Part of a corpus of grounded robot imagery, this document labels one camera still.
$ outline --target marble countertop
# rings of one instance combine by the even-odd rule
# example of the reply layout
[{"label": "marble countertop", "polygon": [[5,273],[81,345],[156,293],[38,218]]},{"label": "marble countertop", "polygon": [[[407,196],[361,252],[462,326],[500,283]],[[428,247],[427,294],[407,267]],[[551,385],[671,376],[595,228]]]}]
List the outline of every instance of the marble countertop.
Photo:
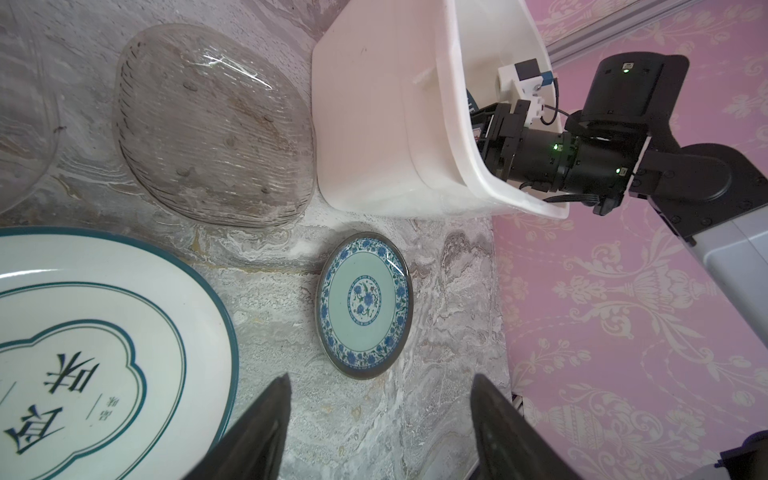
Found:
[{"label": "marble countertop", "polygon": [[[219,293],[237,331],[236,419],[269,382],[290,374],[293,398],[281,478],[464,478],[476,460],[469,389],[477,372],[508,392],[488,218],[389,219],[334,210],[316,190],[303,217],[269,230],[189,220],[137,184],[114,148],[118,56],[160,23],[206,25],[253,49],[309,104],[312,47],[345,3],[310,0],[28,0],[57,93],[62,130],[53,167],[0,226],[59,225],[163,247]],[[387,236],[412,272],[413,324],[395,365],[376,379],[339,373],[317,336],[319,272],[352,233]]]}]

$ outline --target pink wallpaper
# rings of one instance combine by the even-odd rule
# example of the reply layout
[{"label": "pink wallpaper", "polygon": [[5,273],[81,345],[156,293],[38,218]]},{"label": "pink wallpaper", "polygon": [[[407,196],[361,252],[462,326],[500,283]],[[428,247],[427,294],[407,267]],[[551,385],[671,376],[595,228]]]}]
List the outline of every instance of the pink wallpaper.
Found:
[{"label": "pink wallpaper", "polygon": [[546,45],[595,23],[637,0],[530,0],[536,25]]},{"label": "pink wallpaper", "polygon": [[[678,141],[767,171],[767,26],[759,0],[704,0],[558,69],[561,106],[582,106],[604,57],[683,53]],[[494,228],[512,389],[584,478],[679,478],[768,429],[768,350],[644,201]]]}]

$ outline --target ribbed glass plate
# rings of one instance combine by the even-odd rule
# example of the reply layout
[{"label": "ribbed glass plate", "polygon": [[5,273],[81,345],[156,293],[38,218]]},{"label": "ribbed glass plate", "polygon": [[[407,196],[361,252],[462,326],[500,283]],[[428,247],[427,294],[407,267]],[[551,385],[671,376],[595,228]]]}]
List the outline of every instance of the ribbed glass plate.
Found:
[{"label": "ribbed glass plate", "polygon": [[53,161],[56,98],[22,2],[0,0],[0,212],[24,199]]},{"label": "ribbed glass plate", "polygon": [[209,28],[159,25],[118,63],[114,137],[139,182],[186,217],[295,220],[312,197],[310,112],[267,60]]}]

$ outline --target white plate with green rim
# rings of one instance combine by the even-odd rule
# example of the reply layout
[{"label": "white plate with green rim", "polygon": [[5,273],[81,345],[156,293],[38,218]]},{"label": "white plate with green rim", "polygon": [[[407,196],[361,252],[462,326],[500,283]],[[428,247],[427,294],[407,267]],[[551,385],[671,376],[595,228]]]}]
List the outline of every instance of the white plate with green rim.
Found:
[{"label": "white plate with green rim", "polygon": [[0,478],[183,478],[227,427],[237,362],[218,295],[168,252],[0,229]]},{"label": "white plate with green rim", "polygon": [[320,275],[316,321],[334,366],[356,379],[381,375],[408,339],[413,287],[392,242],[373,232],[344,240]]}]

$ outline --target robotic arm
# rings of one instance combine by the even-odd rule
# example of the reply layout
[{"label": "robotic arm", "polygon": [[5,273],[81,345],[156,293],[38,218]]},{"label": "robotic arm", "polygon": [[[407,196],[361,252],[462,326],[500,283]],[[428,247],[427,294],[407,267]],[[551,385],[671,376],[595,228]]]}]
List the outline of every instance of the robotic arm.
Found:
[{"label": "robotic arm", "polygon": [[546,201],[582,202],[601,216],[629,185],[768,347],[768,180],[731,147],[677,143],[669,120],[688,66],[682,55],[605,58],[565,132],[526,127],[529,101],[493,104],[472,114],[478,149],[496,177],[563,192]]}]

